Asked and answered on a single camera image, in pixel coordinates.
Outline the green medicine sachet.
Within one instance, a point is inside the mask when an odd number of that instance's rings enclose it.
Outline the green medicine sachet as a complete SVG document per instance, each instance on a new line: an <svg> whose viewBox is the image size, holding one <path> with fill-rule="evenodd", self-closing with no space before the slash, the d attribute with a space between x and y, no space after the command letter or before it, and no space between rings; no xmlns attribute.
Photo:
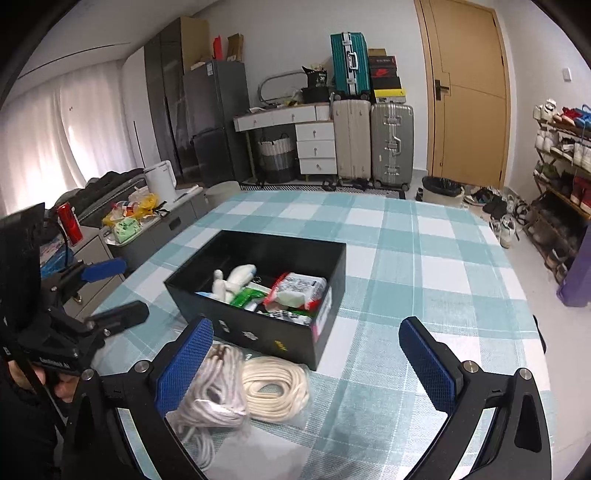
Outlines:
<svg viewBox="0 0 591 480"><path fill-rule="evenodd" d="M259 304L263 303L269 293L270 288L256 283L249 283L235 295L235 298L230 301L230 305L250 312L256 311Z"/></svg>

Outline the red white snack packet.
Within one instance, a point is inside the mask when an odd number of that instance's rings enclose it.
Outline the red white snack packet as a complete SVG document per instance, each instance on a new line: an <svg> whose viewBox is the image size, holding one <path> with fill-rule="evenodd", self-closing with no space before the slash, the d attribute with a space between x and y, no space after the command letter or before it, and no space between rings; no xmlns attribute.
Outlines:
<svg viewBox="0 0 591 480"><path fill-rule="evenodd" d="M325 278L294 272L284 273L273 284L263 304L267 306L276 303L295 310L313 311L320 305L325 288Z"/></svg>

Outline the grey low cabinet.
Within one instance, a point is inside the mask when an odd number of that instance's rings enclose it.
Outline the grey low cabinet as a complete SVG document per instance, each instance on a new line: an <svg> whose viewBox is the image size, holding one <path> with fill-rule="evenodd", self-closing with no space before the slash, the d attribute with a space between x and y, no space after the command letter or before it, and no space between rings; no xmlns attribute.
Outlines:
<svg viewBox="0 0 591 480"><path fill-rule="evenodd" d="M76 319L90 316L126 276L208 211L204 188L194 186L180 195L167 215L150 219L137 235L121 246L107 242L112 237L107 228L82 226L83 239L73 247L76 261L90 264L122 258L127 269L123 274L85 284L64 304L65 312Z"/></svg>

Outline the yellow snack bag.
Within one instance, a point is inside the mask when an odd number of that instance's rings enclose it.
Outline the yellow snack bag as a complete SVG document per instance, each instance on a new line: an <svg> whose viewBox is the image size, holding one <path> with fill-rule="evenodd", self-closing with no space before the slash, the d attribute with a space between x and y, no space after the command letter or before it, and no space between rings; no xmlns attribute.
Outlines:
<svg viewBox="0 0 591 480"><path fill-rule="evenodd" d="M132 215L135 217L144 217L152 215L156 207L159 205L158 196L154 193L148 193L141 197L138 201L131 204Z"/></svg>

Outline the white air purifier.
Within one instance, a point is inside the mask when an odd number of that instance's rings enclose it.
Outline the white air purifier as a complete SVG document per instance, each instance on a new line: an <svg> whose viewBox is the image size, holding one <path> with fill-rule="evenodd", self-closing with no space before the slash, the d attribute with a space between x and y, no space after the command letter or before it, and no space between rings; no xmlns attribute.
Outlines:
<svg viewBox="0 0 591 480"><path fill-rule="evenodd" d="M173 203L176 200L176 176L169 160L145 168L144 175L149 191L155 194L160 202Z"/></svg>

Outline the dark grey refrigerator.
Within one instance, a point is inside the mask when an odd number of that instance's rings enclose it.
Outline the dark grey refrigerator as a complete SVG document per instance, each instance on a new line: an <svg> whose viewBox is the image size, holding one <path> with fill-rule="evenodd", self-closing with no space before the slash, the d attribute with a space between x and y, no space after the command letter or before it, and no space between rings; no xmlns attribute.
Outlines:
<svg viewBox="0 0 591 480"><path fill-rule="evenodd" d="M252 167L245 135L233 123L249 111L245 65L209 60L184 75L183 88L188 137L202 183L210 187L249 179Z"/></svg>

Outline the teal plaid tablecloth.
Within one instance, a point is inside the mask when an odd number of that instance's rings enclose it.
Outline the teal plaid tablecloth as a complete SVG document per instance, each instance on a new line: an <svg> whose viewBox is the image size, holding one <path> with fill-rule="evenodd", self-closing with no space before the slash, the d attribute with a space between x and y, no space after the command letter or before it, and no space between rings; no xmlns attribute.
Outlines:
<svg viewBox="0 0 591 480"><path fill-rule="evenodd" d="M148 320L94 360L108 375L150 359L184 322L165 279L221 230L342 242L346 291L311 373L304 427L253 422L215 443L212 479L402 479L445 421L401 351L418 317L458 358L484 370L529 369L554 413L539 334L514 269L487 224L466 209L377 195L253 191L176 236L104 302L145 302Z"/></svg>

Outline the wooden shoe rack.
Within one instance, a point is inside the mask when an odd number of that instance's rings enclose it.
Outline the wooden shoe rack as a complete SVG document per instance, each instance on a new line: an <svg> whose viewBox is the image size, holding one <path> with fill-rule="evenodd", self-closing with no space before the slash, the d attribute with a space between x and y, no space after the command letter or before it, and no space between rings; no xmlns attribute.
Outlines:
<svg viewBox="0 0 591 480"><path fill-rule="evenodd" d="M531 204L526 234L561 284L590 227L590 107L560 108L549 98L534 107L533 118L539 196Z"/></svg>

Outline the white drawer desk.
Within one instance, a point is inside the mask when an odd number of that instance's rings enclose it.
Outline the white drawer desk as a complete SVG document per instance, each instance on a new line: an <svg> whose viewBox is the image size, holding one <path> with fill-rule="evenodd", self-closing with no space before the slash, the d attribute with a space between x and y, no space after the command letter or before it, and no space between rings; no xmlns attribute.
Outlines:
<svg viewBox="0 0 591 480"><path fill-rule="evenodd" d="M332 107L328 103L305 104L276 109L256 109L235 117L233 125L238 132L276 140L283 133L290 136L295 146L295 172L297 175L332 175L338 173L335 155L335 129Z"/></svg>

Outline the black trash bin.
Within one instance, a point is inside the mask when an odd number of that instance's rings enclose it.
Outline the black trash bin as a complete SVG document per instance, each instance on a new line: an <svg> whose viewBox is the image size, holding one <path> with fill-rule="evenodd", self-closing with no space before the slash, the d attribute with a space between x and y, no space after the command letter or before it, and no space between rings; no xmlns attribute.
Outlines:
<svg viewBox="0 0 591 480"><path fill-rule="evenodd" d="M464 202L464 186L442 177L422 178L423 201L427 203L460 208Z"/></svg>

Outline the black bag on desk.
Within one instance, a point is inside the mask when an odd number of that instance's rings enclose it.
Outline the black bag on desk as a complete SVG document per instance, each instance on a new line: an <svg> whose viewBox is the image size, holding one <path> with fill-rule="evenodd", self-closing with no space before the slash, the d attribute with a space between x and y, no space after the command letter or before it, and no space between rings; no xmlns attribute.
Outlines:
<svg viewBox="0 0 591 480"><path fill-rule="evenodd" d="M301 97L305 104L329 102L328 71L323 66L312 68L302 66L307 76L307 86L301 89Z"/></svg>

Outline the beige suitcase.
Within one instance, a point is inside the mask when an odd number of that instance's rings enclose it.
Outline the beige suitcase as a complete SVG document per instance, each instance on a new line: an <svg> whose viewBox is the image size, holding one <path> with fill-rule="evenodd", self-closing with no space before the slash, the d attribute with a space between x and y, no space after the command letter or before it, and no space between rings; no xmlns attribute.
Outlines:
<svg viewBox="0 0 591 480"><path fill-rule="evenodd" d="M335 129L335 155L338 175L344 179L370 180L370 102L339 100L332 105Z"/></svg>

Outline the teal suitcase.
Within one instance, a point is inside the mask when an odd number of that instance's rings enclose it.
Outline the teal suitcase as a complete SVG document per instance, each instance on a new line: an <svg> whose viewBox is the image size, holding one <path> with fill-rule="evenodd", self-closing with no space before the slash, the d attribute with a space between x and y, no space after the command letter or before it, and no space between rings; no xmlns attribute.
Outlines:
<svg viewBox="0 0 591 480"><path fill-rule="evenodd" d="M335 95L339 99L370 100L369 55L361 32L331 35Z"/></svg>

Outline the stack of shoe boxes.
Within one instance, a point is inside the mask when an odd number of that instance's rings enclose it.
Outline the stack of shoe boxes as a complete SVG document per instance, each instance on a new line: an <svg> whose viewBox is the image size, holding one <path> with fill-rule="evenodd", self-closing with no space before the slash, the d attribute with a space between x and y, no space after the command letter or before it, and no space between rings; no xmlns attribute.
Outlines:
<svg viewBox="0 0 591 480"><path fill-rule="evenodd" d="M383 48L369 49L370 86L376 103L405 104L407 93L398 74L394 55Z"/></svg>

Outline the wooden door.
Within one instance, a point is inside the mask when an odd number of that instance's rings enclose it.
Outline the wooden door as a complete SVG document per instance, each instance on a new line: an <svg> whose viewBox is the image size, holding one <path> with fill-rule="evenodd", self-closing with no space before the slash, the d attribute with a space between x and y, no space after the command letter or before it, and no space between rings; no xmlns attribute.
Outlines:
<svg viewBox="0 0 591 480"><path fill-rule="evenodd" d="M469 1L417 1L428 91L428 171L503 186L511 96L496 12Z"/></svg>

